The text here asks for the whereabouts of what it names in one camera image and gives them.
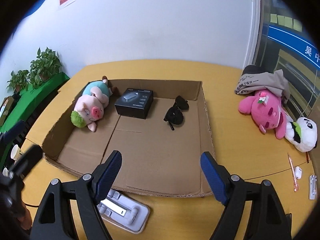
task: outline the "yellow table surface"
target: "yellow table surface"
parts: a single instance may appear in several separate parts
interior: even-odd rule
[[[241,70],[215,64],[175,61],[137,60],[90,65],[74,75],[44,110],[27,134],[22,150],[32,143],[42,145],[48,131],[66,110],[70,100],[89,81],[101,79],[171,79],[203,82],[204,96],[212,129],[216,160],[231,174],[260,183],[269,179],[282,202],[284,211],[293,215],[292,233],[295,234],[312,209],[315,201],[308,199],[309,175],[313,174],[311,163],[285,139],[277,140],[274,131],[260,133],[251,116],[238,112],[243,96],[233,93]],[[287,158],[289,153],[295,166],[303,170],[299,180],[300,190],[293,192],[292,174]],[[25,179],[23,200],[39,204],[49,182],[76,177],[41,160]],[[107,224],[114,239],[209,239],[223,211],[223,206],[213,196],[205,198],[162,198],[127,194],[151,208],[151,215],[143,233],[133,235]],[[75,201],[72,201],[74,219],[80,239],[85,239]],[[36,209],[30,208],[34,217]],[[247,203],[237,234],[244,235],[249,218]]]

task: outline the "yellow sticky note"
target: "yellow sticky note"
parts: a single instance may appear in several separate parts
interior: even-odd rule
[[[293,24],[292,24],[292,18],[291,17],[284,17],[284,26],[292,29],[293,28]]]
[[[271,23],[278,23],[277,15],[270,13],[270,22]]]
[[[277,15],[278,17],[278,24],[284,26],[284,16]]]
[[[298,32],[302,32],[302,23],[297,19],[293,19],[293,29]]]

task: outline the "black sunglasses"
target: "black sunglasses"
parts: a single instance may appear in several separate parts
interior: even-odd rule
[[[186,111],[188,109],[188,101],[185,100],[182,96],[177,96],[173,106],[169,108],[163,120],[165,122],[168,122],[171,130],[174,131],[174,127],[172,124],[182,124],[184,117],[181,110]]]

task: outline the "potted plant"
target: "potted plant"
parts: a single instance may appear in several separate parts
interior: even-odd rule
[[[23,89],[26,89],[28,91],[28,81],[27,81],[27,75],[29,71],[28,70],[19,70],[17,74],[14,73],[14,71],[11,72],[11,79],[7,81],[9,85],[7,88],[12,88],[13,91],[20,92]]]
[[[32,60],[28,78],[33,88],[38,88],[47,79],[59,73],[61,62],[56,56],[56,52],[46,48],[45,51],[38,49],[37,59]]]

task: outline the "metal screw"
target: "metal screw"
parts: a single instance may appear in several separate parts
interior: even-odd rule
[[[58,182],[59,182],[58,179],[53,179],[53,180],[51,180],[51,184],[52,184],[52,185],[56,185]]]
[[[84,174],[82,179],[83,180],[89,180],[89,179],[91,179],[91,175],[90,174]]]
[[[238,175],[231,175],[231,179],[233,181],[238,181],[240,179],[240,177]]]
[[[267,180],[267,179],[265,179],[265,180],[263,181],[263,184],[266,185],[266,186],[271,186],[270,180]]]

